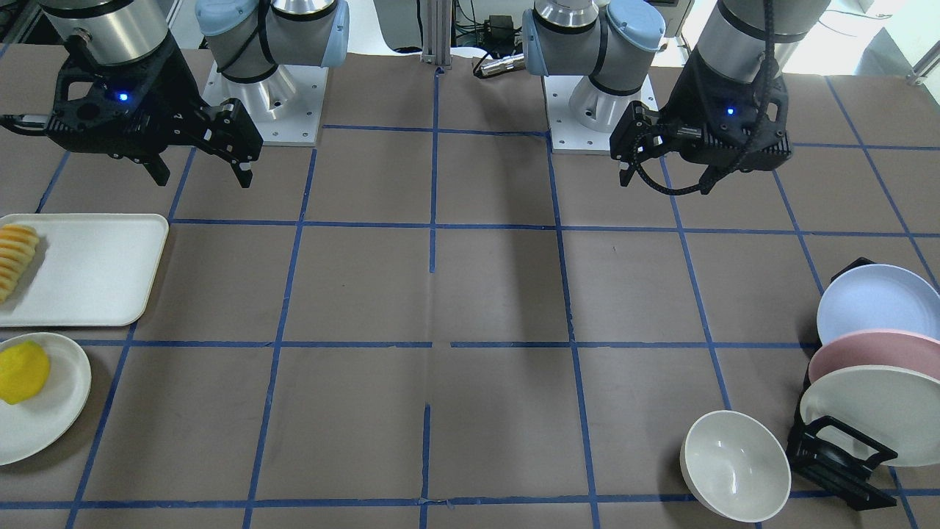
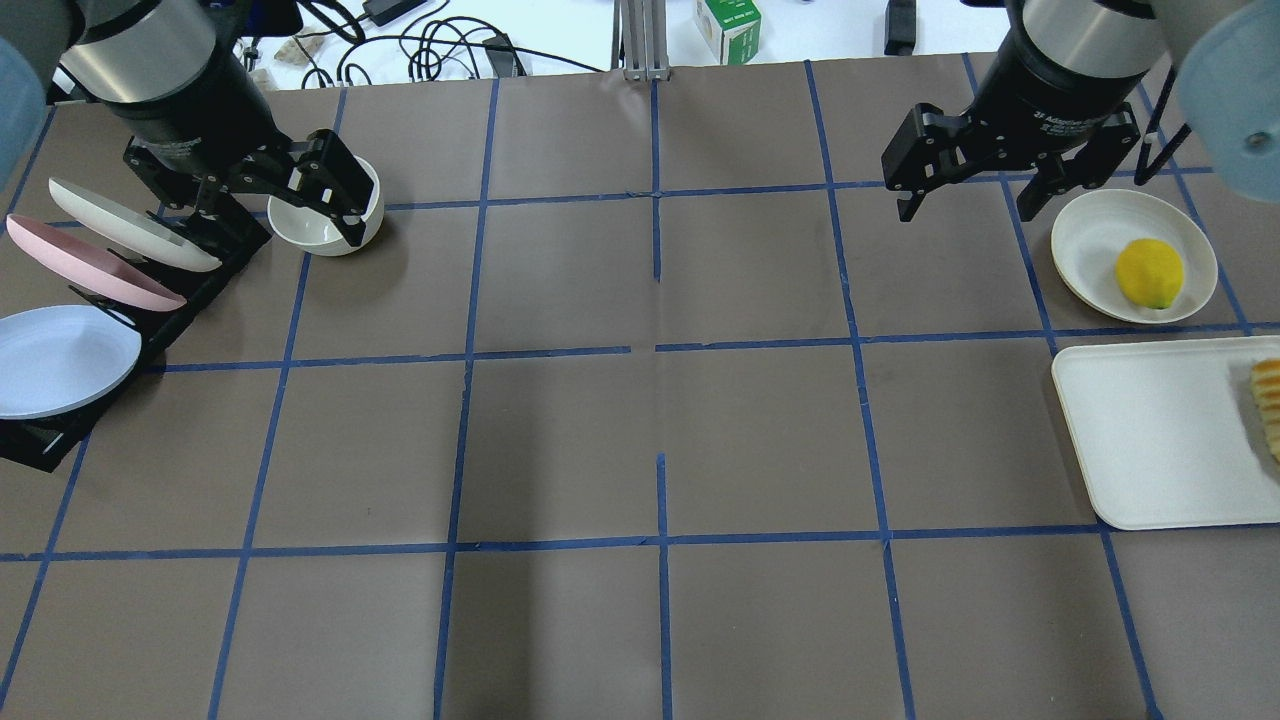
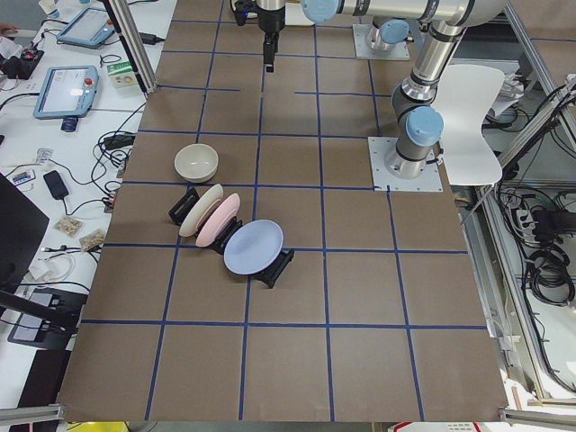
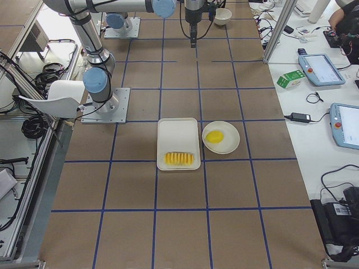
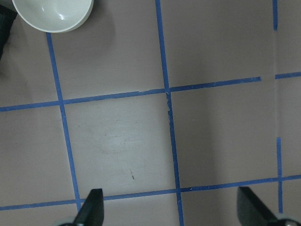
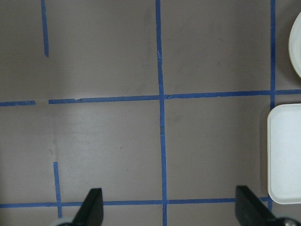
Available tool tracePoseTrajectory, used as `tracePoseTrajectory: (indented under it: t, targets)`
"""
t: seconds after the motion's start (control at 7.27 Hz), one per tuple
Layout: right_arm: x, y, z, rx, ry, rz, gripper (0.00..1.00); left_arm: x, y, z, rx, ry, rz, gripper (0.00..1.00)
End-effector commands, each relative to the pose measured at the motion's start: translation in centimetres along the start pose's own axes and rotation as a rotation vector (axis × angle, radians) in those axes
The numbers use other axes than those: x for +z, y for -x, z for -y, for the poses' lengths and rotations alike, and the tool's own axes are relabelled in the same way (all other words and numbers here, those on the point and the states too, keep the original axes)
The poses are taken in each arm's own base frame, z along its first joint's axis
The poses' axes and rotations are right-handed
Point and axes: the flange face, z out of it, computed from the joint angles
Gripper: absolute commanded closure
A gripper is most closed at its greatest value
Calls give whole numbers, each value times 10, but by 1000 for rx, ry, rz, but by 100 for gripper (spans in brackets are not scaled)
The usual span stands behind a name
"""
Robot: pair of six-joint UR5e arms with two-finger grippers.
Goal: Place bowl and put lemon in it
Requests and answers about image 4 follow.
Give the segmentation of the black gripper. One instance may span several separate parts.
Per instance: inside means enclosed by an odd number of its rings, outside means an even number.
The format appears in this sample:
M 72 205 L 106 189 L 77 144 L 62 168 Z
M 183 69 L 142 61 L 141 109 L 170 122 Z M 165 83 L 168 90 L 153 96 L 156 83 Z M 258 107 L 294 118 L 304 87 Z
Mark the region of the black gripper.
M 188 23 L 199 23 L 205 6 L 204 0 L 185 0 L 185 20 Z M 190 24 L 190 46 L 197 44 L 197 24 Z

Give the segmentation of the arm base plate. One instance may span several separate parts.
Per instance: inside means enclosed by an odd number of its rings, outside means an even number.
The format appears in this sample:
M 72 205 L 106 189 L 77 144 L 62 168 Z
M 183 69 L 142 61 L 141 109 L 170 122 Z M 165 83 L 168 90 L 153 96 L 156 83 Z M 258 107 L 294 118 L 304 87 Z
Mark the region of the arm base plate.
M 139 35 L 140 18 L 129 17 L 132 22 L 132 29 L 124 33 L 118 33 L 108 26 L 105 30 L 105 39 L 136 39 Z
M 127 118 L 128 103 L 130 99 L 130 88 L 112 88 L 112 97 L 104 103 L 93 100 L 93 94 L 88 94 L 87 103 L 81 117 L 83 124 L 124 124 Z

